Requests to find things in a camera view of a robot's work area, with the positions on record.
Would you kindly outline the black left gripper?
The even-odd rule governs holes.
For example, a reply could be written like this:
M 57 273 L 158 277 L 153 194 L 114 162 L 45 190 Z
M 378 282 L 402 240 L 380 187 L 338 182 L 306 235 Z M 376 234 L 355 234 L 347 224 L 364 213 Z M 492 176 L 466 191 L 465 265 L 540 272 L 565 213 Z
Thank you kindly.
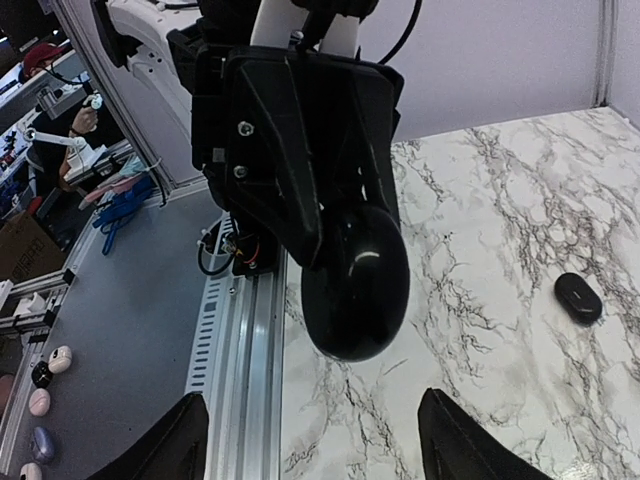
M 368 203 L 400 223 L 391 140 L 403 79 L 336 55 L 229 45 L 213 30 L 167 37 L 191 96 L 194 166 L 242 232 L 320 265 L 320 210 Z

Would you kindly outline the lilac earbud case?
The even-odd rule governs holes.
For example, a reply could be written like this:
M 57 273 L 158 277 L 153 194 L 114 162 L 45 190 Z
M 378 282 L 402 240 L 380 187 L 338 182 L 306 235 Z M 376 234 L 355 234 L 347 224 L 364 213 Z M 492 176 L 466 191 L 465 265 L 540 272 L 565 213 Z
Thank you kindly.
M 33 429 L 30 448 L 36 463 L 46 465 L 55 459 L 55 441 L 45 427 L 37 426 Z

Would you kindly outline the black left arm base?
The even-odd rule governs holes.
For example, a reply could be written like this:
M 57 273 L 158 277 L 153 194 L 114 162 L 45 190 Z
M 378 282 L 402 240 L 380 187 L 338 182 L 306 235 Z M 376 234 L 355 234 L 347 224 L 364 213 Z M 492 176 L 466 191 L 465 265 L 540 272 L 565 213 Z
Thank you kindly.
M 275 238 L 268 232 L 241 227 L 230 214 L 204 229 L 197 245 L 199 270 L 208 277 L 232 274 L 250 278 L 278 269 L 280 247 Z

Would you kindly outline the black white small case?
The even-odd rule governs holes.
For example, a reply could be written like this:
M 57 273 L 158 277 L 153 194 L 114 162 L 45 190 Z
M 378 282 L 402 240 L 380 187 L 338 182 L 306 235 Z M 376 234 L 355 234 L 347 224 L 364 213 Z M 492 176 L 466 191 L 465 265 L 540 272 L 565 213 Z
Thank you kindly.
M 54 374 L 45 361 L 38 362 L 32 369 L 31 380 L 37 389 L 47 389 L 53 380 Z

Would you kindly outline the aluminium front rail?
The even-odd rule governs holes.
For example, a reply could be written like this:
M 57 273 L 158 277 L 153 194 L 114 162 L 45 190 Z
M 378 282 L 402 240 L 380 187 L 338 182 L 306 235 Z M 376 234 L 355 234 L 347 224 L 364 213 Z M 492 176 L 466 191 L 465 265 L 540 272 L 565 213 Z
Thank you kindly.
M 185 390 L 209 415 L 207 479 L 280 476 L 286 255 L 251 278 L 205 279 Z

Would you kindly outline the pale pink earbud case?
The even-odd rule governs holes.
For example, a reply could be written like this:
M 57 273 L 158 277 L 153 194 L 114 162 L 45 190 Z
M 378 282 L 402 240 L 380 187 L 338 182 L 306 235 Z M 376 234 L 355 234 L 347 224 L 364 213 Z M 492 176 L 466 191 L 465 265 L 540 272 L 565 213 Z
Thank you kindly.
M 19 480 L 42 480 L 43 474 L 37 463 L 29 462 L 24 464 L 19 473 Z

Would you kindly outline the black round disc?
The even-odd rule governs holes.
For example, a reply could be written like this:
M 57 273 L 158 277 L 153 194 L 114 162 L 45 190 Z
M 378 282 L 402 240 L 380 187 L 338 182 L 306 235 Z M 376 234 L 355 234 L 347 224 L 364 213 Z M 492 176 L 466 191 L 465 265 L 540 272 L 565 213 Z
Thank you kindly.
M 317 260 L 301 275 L 307 332 L 328 357 L 369 360 L 395 339 L 408 305 L 400 229 L 388 212 L 367 203 L 325 211 L 323 227 Z

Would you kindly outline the blue plastic tool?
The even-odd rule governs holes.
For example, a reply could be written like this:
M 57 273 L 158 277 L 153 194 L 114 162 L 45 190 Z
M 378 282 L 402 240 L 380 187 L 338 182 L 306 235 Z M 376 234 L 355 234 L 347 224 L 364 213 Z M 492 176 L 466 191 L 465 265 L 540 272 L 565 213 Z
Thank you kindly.
M 154 183 L 149 176 L 142 177 L 129 190 L 116 194 L 92 223 L 105 237 L 101 253 L 107 256 L 115 243 L 117 233 L 134 218 L 150 197 Z

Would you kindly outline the pink white earbud case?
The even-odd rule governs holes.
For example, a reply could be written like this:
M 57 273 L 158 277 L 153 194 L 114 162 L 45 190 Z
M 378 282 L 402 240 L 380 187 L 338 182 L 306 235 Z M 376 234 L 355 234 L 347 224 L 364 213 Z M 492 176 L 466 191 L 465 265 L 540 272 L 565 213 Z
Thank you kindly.
M 73 362 L 73 353 L 69 346 L 63 345 L 53 350 L 49 356 L 48 369 L 54 375 L 67 371 Z

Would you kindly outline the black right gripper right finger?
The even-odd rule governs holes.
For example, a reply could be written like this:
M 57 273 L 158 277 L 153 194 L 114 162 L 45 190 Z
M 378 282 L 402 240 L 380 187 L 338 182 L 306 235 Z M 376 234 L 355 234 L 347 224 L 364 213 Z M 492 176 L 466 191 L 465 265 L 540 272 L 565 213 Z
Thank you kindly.
M 417 413 L 427 479 L 546 479 L 500 444 L 444 391 L 429 388 Z

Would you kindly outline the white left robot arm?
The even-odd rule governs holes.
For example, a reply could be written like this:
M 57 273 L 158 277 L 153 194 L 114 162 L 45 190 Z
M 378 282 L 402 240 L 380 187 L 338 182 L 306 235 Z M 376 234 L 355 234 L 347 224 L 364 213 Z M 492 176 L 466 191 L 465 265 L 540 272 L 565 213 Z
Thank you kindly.
M 402 243 L 391 167 L 403 77 L 361 59 L 372 1 L 95 1 L 117 67 L 186 94 L 192 162 L 237 222 L 236 257 L 307 269 Z

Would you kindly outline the black earbud charging case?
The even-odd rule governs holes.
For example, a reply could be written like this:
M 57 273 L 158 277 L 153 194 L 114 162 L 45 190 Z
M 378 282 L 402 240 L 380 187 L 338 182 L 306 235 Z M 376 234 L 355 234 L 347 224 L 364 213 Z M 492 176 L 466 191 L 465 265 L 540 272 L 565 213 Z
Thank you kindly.
M 576 273 L 560 275 L 554 283 L 554 295 L 569 316 L 581 325 L 592 325 L 602 315 L 602 300 Z

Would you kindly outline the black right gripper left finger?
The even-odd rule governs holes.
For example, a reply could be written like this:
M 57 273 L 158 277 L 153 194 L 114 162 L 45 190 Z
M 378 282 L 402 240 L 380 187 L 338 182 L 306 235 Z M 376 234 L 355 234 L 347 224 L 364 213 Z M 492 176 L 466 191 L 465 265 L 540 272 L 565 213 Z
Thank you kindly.
M 199 393 L 179 400 L 122 455 L 92 475 L 94 480 L 202 479 L 209 416 Z

